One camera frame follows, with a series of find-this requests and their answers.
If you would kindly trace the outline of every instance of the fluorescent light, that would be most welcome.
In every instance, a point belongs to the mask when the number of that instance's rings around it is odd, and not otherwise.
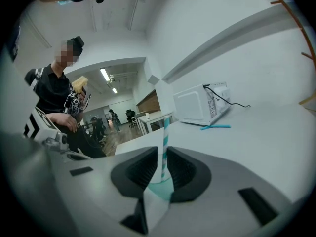
[[[101,71],[102,75],[104,76],[105,80],[110,81],[110,78],[109,78],[107,72],[105,71],[105,69],[100,69],[100,71]]]

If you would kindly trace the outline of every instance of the white countertop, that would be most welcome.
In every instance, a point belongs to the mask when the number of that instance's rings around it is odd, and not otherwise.
[[[169,127],[169,146],[233,160],[249,168],[291,201],[306,195],[316,174],[316,118],[298,104],[251,107],[220,118],[212,128],[175,122]],[[163,129],[120,144],[116,155],[147,146],[162,154]]]
[[[138,119],[140,121],[144,122],[144,123],[147,123],[147,122],[150,122],[152,120],[161,118],[161,117],[163,117],[165,115],[169,115],[169,114],[171,114],[171,112],[170,113],[164,113],[164,114],[162,112],[154,112],[154,113],[150,113],[149,114],[149,119],[146,119],[146,116],[141,116]]]

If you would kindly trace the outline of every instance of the wooden floor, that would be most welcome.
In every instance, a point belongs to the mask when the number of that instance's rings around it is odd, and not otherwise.
[[[135,129],[133,126],[129,128],[129,125],[129,123],[120,125],[121,132],[116,132],[113,125],[109,124],[109,128],[105,130],[107,136],[102,140],[102,142],[105,142],[103,152],[106,156],[113,156],[117,145],[142,136],[140,130]]]

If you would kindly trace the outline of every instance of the striped straw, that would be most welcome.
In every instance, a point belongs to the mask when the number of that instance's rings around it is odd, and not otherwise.
[[[164,180],[165,169],[167,164],[167,148],[168,148],[168,137],[169,137],[169,124],[170,116],[164,117],[164,126],[163,126],[163,154],[162,154],[162,170],[161,170],[161,180]]]

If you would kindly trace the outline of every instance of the black chair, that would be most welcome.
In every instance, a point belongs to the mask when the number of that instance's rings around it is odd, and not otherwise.
[[[127,116],[127,121],[129,123],[132,123],[132,124],[129,125],[129,127],[132,127],[133,126],[132,117],[135,116],[135,112],[132,111],[132,110],[127,110],[126,111],[126,116]]]

